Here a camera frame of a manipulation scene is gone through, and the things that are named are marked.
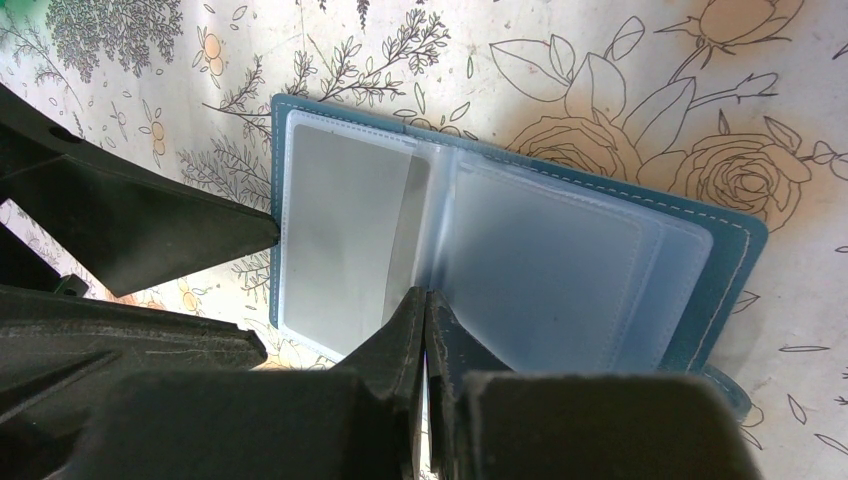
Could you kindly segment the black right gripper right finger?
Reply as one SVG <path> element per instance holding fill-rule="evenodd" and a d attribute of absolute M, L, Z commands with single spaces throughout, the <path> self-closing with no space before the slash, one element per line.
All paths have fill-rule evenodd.
<path fill-rule="evenodd" d="M 756 479 L 726 398 L 690 375 L 521 374 L 425 307 L 430 464 L 441 479 Z"/>

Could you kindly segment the green plastic bin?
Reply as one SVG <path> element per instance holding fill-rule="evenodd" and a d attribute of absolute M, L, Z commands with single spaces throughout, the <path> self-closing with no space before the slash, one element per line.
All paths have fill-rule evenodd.
<path fill-rule="evenodd" d="M 1 2 L 1 25 L 42 27 L 49 7 L 49 0 L 5 0 Z"/>

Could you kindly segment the floral table mat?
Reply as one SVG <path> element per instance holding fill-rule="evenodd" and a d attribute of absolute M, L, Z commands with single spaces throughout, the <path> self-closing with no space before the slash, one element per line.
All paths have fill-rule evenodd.
<path fill-rule="evenodd" d="M 1 82 L 72 134 L 267 210 L 287 93 L 761 219 L 710 361 L 766 479 L 847 475 L 843 1 L 50 1 Z"/>

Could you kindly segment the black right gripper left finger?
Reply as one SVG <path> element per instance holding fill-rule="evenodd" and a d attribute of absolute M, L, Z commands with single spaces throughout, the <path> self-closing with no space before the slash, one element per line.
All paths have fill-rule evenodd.
<path fill-rule="evenodd" d="M 415 479 L 426 292 L 327 370 L 145 372 L 119 382 L 70 479 Z"/>

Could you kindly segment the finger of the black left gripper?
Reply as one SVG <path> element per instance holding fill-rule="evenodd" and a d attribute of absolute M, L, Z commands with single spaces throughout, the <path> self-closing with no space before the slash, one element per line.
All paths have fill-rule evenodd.
<path fill-rule="evenodd" d="M 124 296 L 275 245 L 274 218 L 72 135 L 1 89 L 1 199 Z"/>
<path fill-rule="evenodd" d="M 79 418 L 142 371 L 250 369 L 267 357 L 236 325 L 163 310 L 1 289 L 1 419 Z"/>

